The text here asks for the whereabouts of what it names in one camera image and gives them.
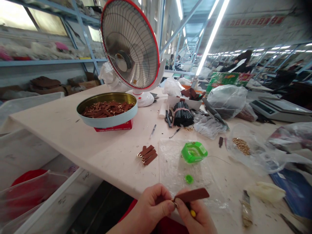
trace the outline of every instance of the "window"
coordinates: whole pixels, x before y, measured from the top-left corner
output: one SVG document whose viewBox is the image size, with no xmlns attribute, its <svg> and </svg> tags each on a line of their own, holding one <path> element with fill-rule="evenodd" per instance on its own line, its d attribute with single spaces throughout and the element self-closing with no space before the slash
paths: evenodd
<svg viewBox="0 0 312 234">
<path fill-rule="evenodd" d="M 5 0 L 0 0 L 0 24 L 12 28 L 37 31 L 23 6 Z"/>
<path fill-rule="evenodd" d="M 32 8 L 26 9 L 19 4 L 0 0 L 0 25 L 67 36 L 59 17 Z"/>
<path fill-rule="evenodd" d="M 29 8 L 29 10 L 42 32 L 67 36 L 59 17 L 31 8 Z"/>
<path fill-rule="evenodd" d="M 95 28 L 92 28 L 92 27 L 89 26 L 89 31 L 90 31 L 90 34 L 91 34 L 91 37 L 92 37 L 93 41 L 102 42 L 102 37 L 100 35 L 100 30 L 99 29 L 95 29 Z"/>
</svg>

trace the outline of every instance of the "white box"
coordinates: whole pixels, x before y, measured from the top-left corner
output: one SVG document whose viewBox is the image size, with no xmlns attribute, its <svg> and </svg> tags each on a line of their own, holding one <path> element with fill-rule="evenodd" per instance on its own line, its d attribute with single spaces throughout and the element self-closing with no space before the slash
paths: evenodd
<svg viewBox="0 0 312 234">
<path fill-rule="evenodd" d="M 179 98 L 179 97 L 173 97 L 173 96 L 168 95 L 167 102 L 169 104 L 169 107 L 170 108 L 175 107 L 175 105 L 180 101 L 180 99 L 183 99 L 183 97 Z M 197 111 L 201 107 L 202 101 L 193 101 L 193 100 L 185 99 L 185 103 L 188 104 L 189 109 L 194 109 Z"/>
</svg>

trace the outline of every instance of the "fluorescent light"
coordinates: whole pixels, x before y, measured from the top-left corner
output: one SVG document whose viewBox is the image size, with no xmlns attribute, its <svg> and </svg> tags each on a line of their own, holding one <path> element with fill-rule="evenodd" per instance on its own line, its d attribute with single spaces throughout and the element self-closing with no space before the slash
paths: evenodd
<svg viewBox="0 0 312 234">
<path fill-rule="evenodd" d="M 198 65 L 198 69 L 196 71 L 196 76 L 198 76 L 200 74 L 200 72 L 201 72 L 201 69 L 202 69 L 202 67 L 203 67 L 203 65 L 205 63 L 206 57 L 208 55 L 208 52 L 209 52 L 210 47 L 212 45 L 212 42 L 214 41 L 215 35 L 217 34 L 218 28 L 220 26 L 220 23 L 222 21 L 222 18 L 224 16 L 224 13 L 225 13 L 227 7 L 228 7 L 228 3 L 229 2 L 230 2 L 230 0 L 224 0 L 224 2 L 222 4 L 221 10 L 220 10 L 219 15 L 218 15 L 218 18 L 217 18 L 217 20 L 216 20 L 216 22 L 214 24 L 214 28 L 212 29 L 212 32 L 210 34 L 210 38 L 208 40 L 207 46 L 206 46 L 205 51 L 204 51 L 204 53 L 202 55 L 201 62 Z"/>
<path fill-rule="evenodd" d="M 215 2 L 214 2 L 214 6 L 212 7 L 212 9 L 211 9 L 211 11 L 210 11 L 210 13 L 209 13 L 208 19 L 210 19 L 210 18 L 211 18 L 211 16 L 212 16 L 212 14 L 214 13 L 215 8 L 216 8 L 216 7 L 217 7 L 217 5 L 218 5 L 218 2 L 219 2 L 219 0 L 215 0 Z"/>
<path fill-rule="evenodd" d="M 204 29 L 202 29 L 201 33 L 199 34 L 199 37 L 201 37 L 202 33 L 204 32 Z"/>
<path fill-rule="evenodd" d="M 183 18 L 183 13 L 182 13 L 182 6 L 181 6 L 181 0 L 176 0 L 176 4 L 178 6 L 178 14 L 180 17 L 180 20 Z"/>
</svg>

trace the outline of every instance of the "ceiling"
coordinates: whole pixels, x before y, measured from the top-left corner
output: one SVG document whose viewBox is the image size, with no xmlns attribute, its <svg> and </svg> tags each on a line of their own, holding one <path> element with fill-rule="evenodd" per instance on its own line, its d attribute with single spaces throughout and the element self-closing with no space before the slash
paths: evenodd
<svg viewBox="0 0 312 234">
<path fill-rule="evenodd" d="M 211 22 L 208 23 L 204 31 L 199 54 L 205 50 L 222 3 L 222 0 L 219 1 L 210 19 Z M 185 27 L 188 41 L 194 37 L 194 41 L 198 41 L 196 35 L 201 32 L 213 4 L 214 0 L 204 0 L 188 21 Z M 182 0 L 184 17 L 188 15 L 193 6 L 194 1 Z M 265 23 L 262 19 L 270 19 L 270 21 Z M 243 20 L 246 22 L 250 20 L 251 23 L 248 26 L 241 26 L 238 22 Z M 305 8 L 300 1 L 230 0 L 210 53 L 264 48 L 311 39 L 311 21 L 306 16 Z"/>
</svg>

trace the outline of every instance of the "metal shelving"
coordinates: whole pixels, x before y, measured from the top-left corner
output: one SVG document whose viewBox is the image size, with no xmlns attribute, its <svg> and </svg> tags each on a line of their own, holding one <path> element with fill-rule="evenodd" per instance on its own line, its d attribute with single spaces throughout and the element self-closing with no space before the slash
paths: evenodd
<svg viewBox="0 0 312 234">
<path fill-rule="evenodd" d="M 51 65 L 51 64 L 70 64 L 70 63 L 81 63 L 83 69 L 86 71 L 84 63 L 93 63 L 94 70 L 99 74 L 98 62 L 106 62 L 106 59 L 97 59 L 94 57 L 92 47 L 85 31 L 84 25 L 90 25 L 92 27 L 98 28 L 100 26 L 100 20 L 82 14 L 76 4 L 75 0 L 72 0 L 73 9 L 64 7 L 60 4 L 50 2 L 48 0 L 9 0 L 10 2 L 20 4 L 25 7 L 37 9 L 52 15 L 60 17 L 63 21 L 66 32 L 74 46 L 78 49 L 74 37 L 72 35 L 71 29 L 65 24 L 66 21 L 73 21 L 80 25 L 83 32 L 86 46 L 89 48 L 91 59 L 68 59 L 68 60 L 31 60 L 31 61 L 2 61 L 0 62 L 0 67 L 15 67 L 15 66 L 36 66 L 36 65 Z"/>
<path fill-rule="evenodd" d="M 96 62 L 106 62 L 106 59 L 95 59 Z M 67 64 L 67 63 L 89 63 L 93 59 L 67 59 L 67 60 L 30 60 L 30 61 L 3 61 L 0 67 L 17 67 L 17 66 L 36 66 L 51 64 Z"/>
</svg>

